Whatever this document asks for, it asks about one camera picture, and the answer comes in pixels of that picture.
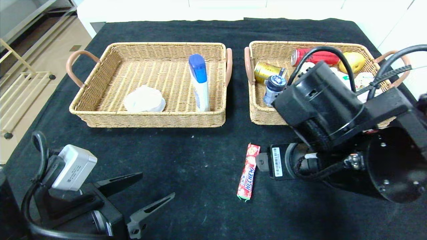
black cable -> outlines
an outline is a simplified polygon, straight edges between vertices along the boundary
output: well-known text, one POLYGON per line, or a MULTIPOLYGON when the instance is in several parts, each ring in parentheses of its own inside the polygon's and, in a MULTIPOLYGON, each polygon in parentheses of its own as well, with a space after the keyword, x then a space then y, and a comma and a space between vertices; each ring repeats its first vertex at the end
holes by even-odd
POLYGON ((317 124, 314 119, 308 119, 304 122, 305 126, 312 133, 315 142, 311 144, 311 147, 316 151, 331 151, 332 143, 329 139, 328 134, 323 130, 323 128, 317 124))
MULTIPOLYGON (((399 58, 401 58, 402 56, 409 54, 409 53, 413 53, 413 52, 420 52, 420 51, 425 51, 427 52, 427 44, 420 44, 420 45, 415 45, 415 46, 411 46, 411 47, 407 47, 404 48, 400 51, 398 51, 397 53, 393 54, 380 68, 380 70, 377 73, 377 76, 380 77, 382 76, 386 69, 389 68, 393 62, 395 62, 396 60, 398 60, 399 58)), ((375 90, 378 88, 378 84, 369 90, 369 94, 368 94, 368 100, 374 98, 375 96, 375 90)))
POLYGON ((301 164, 302 161, 305 160, 305 156, 302 156, 300 158, 298 158, 296 165, 294 166, 294 173, 295 175, 303 180, 307 180, 307 181, 316 181, 316 180, 322 180, 326 177, 328 177, 329 175, 339 172, 341 170, 344 169, 344 163, 343 162, 337 162, 334 163, 332 165, 330 165, 329 167, 322 169, 316 173, 310 174, 310 175, 302 175, 299 171, 301 168, 301 164))
POLYGON ((49 149, 47 147, 46 137, 41 131, 34 131, 31 134, 35 148, 40 152, 40 157, 42 161, 40 162, 40 167, 38 173, 34 180, 43 179, 47 170, 47 159, 49 158, 49 149))
POLYGON ((384 82, 385 80, 391 78, 394 75, 400 74, 400 73, 404 73, 406 71, 412 70, 412 66, 411 65, 406 65, 404 67, 400 67, 398 69, 394 69, 391 71, 386 72, 385 74, 381 75, 377 80, 374 80, 372 82, 369 83, 369 86, 366 86, 362 89, 360 89, 359 91, 356 92, 356 96, 359 96, 369 90, 371 90, 372 88, 374 88, 375 86, 377 86, 378 84, 384 82))
POLYGON ((51 229, 43 228, 37 225, 33 221, 31 214, 29 212, 29 205, 30 205, 32 196, 40 187, 40 182, 42 181, 43 177, 46 175, 47 158, 49 156, 49 150, 47 149, 46 138, 43 135, 43 133, 41 133, 40 131, 35 131, 33 132, 32 136, 33 136, 33 143, 35 147, 40 150, 41 161, 40 161, 40 167, 38 169, 37 175, 33 179, 30 188, 25 193, 24 199, 22 200, 22 204, 21 204, 21 213, 23 214, 24 219, 27 221, 28 228, 31 230, 31 232, 35 234, 47 236, 47 237, 55 237, 55 238, 62 238, 62 239, 90 239, 90 240, 91 239, 94 239, 94 240, 114 239, 113 237, 110 237, 107 235, 80 234, 80 233, 51 230, 51 229))
POLYGON ((307 61, 307 59, 316 52, 321 52, 321 51, 325 51, 325 52, 330 52, 333 53, 335 55, 338 56, 338 58, 342 61, 342 63, 344 64, 345 69, 347 70, 348 73, 348 80, 350 81, 350 86, 351 86, 351 90, 353 92, 356 92, 356 86, 354 84, 354 74, 353 71, 351 70, 350 64, 348 63, 347 59, 345 58, 344 54, 334 48, 334 47, 330 47, 330 46, 320 46, 320 47, 315 47, 312 48, 310 51, 308 51, 301 59, 301 61, 299 61, 298 65, 296 66, 295 70, 292 72, 291 77, 289 78, 289 81, 287 83, 287 85, 291 85, 293 80, 295 79, 297 73, 301 70, 302 65, 305 63, 305 61, 307 61))

basket handle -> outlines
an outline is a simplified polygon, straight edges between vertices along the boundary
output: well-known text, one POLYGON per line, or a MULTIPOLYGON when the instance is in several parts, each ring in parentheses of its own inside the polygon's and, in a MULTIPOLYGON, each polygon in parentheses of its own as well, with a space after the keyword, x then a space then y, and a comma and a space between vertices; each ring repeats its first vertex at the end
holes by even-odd
MULTIPOLYGON (((378 57, 377 59, 375 59, 375 62, 378 63, 378 62, 384 60, 389 55, 395 54, 396 52, 397 52, 396 50, 388 51, 385 54, 378 57)), ((409 58, 406 55, 402 56, 401 59, 405 65, 411 64, 411 62, 409 61, 409 58)), ((408 75, 409 75, 409 71, 404 72, 403 75, 399 79, 397 79, 394 83, 392 83, 391 86, 397 88, 403 82, 403 80, 405 80, 408 77, 408 75)))
POLYGON ((245 67, 246 75, 248 76, 248 81, 251 85, 253 85, 254 80, 252 79, 252 76, 254 75, 254 72, 252 70, 251 53, 249 51, 249 47, 245 47, 245 67))
POLYGON ((73 62, 74 62, 74 60, 78 57, 78 56, 80 56, 81 54, 83 54, 83 55, 87 55, 87 56, 89 56, 91 59, 93 59, 95 62, 99 62, 99 58, 97 58, 95 55, 93 55, 92 53, 90 53, 90 52, 88 52, 88 51, 86 51, 86 50, 78 50, 78 51, 75 51, 75 52, 73 52, 71 55, 70 55, 70 57, 68 58, 68 60, 67 60, 67 63, 65 64, 65 68, 67 69, 67 73, 68 73, 68 76, 70 76, 70 78, 77 84, 77 86, 79 87, 79 88, 82 88, 83 87, 83 83, 80 81, 80 79, 79 78, 77 78, 76 77, 76 75, 73 73, 73 69, 72 69, 72 65, 73 65, 73 62))
POLYGON ((233 51, 231 48, 226 49, 225 57, 227 58, 227 69, 225 70, 225 87, 227 87, 231 80, 231 72, 233 70, 233 51))

white object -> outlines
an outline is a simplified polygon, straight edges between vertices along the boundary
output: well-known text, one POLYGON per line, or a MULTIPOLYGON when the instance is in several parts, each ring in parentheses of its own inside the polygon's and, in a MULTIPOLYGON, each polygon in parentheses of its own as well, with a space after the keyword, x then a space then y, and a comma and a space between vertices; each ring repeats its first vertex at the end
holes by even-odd
POLYGON ((52 188, 78 191, 98 159, 90 151, 71 144, 66 145, 58 156, 65 161, 65 167, 56 178, 52 188))
POLYGON ((315 65, 314 63, 309 62, 309 61, 303 63, 302 66, 301 66, 301 69, 299 70, 299 72, 297 74, 297 76, 300 75, 301 73, 306 73, 307 72, 307 68, 314 67, 314 65, 315 65))
POLYGON ((351 84, 348 75, 338 71, 336 67, 331 67, 330 69, 347 86, 347 88, 351 90, 351 84))
POLYGON ((308 154, 306 154, 306 155, 304 156, 304 158, 305 158, 305 159, 309 159, 309 158, 318 158, 318 157, 317 157, 317 153, 316 153, 316 152, 314 152, 314 153, 308 153, 308 154))
POLYGON ((193 72, 190 70, 191 84, 194 88, 194 95, 196 96, 196 108, 197 111, 210 111, 209 107, 209 80, 200 83, 197 82, 193 76, 193 72))
MULTIPOLYGON (((360 90, 366 86, 369 85, 370 82, 372 82, 374 80, 374 75, 372 73, 369 72, 361 72, 357 75, 357 77, 354 79, 354 84, 356 85, 356 90, 360 90)), ((375 96, 378 96, 382 93, 383 91, 381 89, 377 89, 375 91, 375 96)), ((361 95, 357 96, 357 98, 362 102, 362 103, 366 103, 366 100, 368 99, 368 93, 364 92, 361 95)))
POLYGON ((356 85, 356 90, 359 91, 360 89, 367 87, 370 82, 374 80, 374 75, 369 72, 361 72, 357 75, 357 77, 354 79, 354 85, 356 85))
POLYGON ((135 89, 129 93, 123 100, 123 104, 128 112, 161 112, 166 106, 166 101, 157 89, 150 88, 147 85, 135 89))
MULTIPOLYGON (((382 92, 383 92, 383 91, 382 91, 381 89, 377 89, 377 90, 375 91, 375 95, 374 95, 374 96, 376 97, 376 96, 380 95, 382 92)), ((369 91, 364 92, 364 93, 362 93, 361 95, 357 96, 357 98, 358 98, 358 99, 359 99, 359 101, 361 101, 362 103, 366 103, 366 101, 367 101, 367 99, 368 99, 368 93, 369 93, 369 91)))

gold can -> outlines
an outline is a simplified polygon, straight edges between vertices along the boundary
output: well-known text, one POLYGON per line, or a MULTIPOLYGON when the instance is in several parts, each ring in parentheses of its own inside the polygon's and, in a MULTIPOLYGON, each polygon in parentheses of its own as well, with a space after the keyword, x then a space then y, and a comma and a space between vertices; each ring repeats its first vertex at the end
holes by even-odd
POLYGON ((260 61, 255 65, 254 69, 255 80, 262 84, 264 84, 264 81, 272 75, 280 75, 281 77, 285 78, 286 73, 287 69, 284 67, 276 67, 274 65, 260 61))

wicker basket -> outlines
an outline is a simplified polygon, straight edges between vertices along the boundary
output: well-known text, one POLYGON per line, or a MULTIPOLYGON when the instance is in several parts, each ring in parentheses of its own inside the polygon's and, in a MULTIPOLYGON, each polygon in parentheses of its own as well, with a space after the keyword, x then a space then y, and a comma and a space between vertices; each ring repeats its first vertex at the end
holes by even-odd
POLYGON ((89 127, 98 128, 172 128, 219 127, 225 122, 227 85, 231 77, 231 49, 221 43, 113 43, 101 59, 81 50, 67 61, 67 72, 80 87, 70 105, 89 127), (201 54, 206 61, 211 111, 197 112, 191 87, 188 57, 201 54), (80 54, 97 62, 82 83, 71 65, 80 54), (128 113, 123 105, 126 95, 141 85, 162 92, 163 112, 128 113))
MULTIPOLYGON (((266 87, 257 83, 254 79, 254 66, 257 62, 267 62, 274 66, 285 67, 289 79, 295 67, 290 63, 292 51, 295 48, 313 48, 317 46, 331 46, 342 52, 358 52, 366 58, 366 63, 360 72, 371 72, 374 75, 380 66, 376 63, 368 49, 360 44, 348 43, 324 43, 324 42, 292 42, 292 41, 253 41, 245 48, 246 74, 249 80, 249 111, 251 121, 259 125, 287 125, 276 109, 268 107, 263 101, 266 87)), ((386 91, 390 88, 390 81, 381 83, 381 89, 386 91)), ((393 119, 379 124, 386 127, 393 119)))

